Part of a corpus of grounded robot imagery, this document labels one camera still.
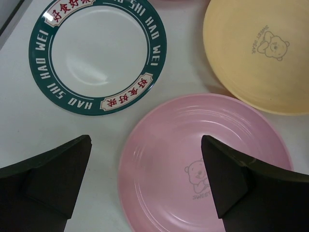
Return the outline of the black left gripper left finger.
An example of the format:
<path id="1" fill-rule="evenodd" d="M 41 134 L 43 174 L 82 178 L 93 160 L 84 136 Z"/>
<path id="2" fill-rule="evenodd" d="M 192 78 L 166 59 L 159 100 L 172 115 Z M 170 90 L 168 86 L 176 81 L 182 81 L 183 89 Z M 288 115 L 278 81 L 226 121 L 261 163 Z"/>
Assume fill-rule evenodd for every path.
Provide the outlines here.
<path id="1" fill-rule="evenodd" d="M 2 232 L 62 232 L 91 153 L 89 135 L 0 170 Z"/>

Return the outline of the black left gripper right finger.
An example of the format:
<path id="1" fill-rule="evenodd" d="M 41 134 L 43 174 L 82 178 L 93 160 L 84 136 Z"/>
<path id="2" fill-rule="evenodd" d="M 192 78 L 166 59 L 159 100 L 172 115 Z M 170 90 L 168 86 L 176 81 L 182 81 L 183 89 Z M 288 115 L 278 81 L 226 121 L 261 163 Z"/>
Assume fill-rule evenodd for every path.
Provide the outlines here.
<path id="1" fill-rule="evenodd" d="M 306 232 L 309 177 L 268 164 L 205 135 L 202 156 L 227 232 Z"/>

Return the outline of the yellow bear plate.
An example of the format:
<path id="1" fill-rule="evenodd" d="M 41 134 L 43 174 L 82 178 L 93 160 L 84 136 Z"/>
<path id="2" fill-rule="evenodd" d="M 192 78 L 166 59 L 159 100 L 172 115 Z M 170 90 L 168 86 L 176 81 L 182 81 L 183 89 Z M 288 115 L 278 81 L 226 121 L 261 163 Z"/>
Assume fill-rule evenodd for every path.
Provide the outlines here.
<path id="1" fill-rule="evenodd" d="M 212 0 L 203 24 L 212 70 L 238 99 L 281 115 L 309 112 L 309 3 Z"/>

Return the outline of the green rimmed white plate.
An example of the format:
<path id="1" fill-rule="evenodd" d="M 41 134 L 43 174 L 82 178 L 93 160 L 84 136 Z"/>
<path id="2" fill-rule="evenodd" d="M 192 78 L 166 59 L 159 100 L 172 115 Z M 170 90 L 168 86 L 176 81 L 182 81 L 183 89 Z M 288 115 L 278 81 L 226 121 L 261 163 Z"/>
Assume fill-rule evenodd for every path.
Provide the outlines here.
<path id="1" fill-rule="evenodd" d="M 41 92 L 86 116 L 135 104 L 160 77 L 162 20 L 147 0 L 55 0 L 35 23 L 28 58 Z"/>

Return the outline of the pink bear plate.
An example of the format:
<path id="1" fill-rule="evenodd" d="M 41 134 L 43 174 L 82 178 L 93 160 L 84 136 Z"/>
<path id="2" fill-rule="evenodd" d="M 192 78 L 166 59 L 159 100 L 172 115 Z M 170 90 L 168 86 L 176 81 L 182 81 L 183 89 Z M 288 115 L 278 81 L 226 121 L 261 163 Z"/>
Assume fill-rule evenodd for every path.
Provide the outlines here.
<path id="1" fill-rule="evenodd" d="M 204 135 L 293 169 L 281 136 L 243 102 L 219 94 L 170 100 L 137 124 L 121 155 L 118 194 L 132 231 L 224 231 L 203 162 Z"/>

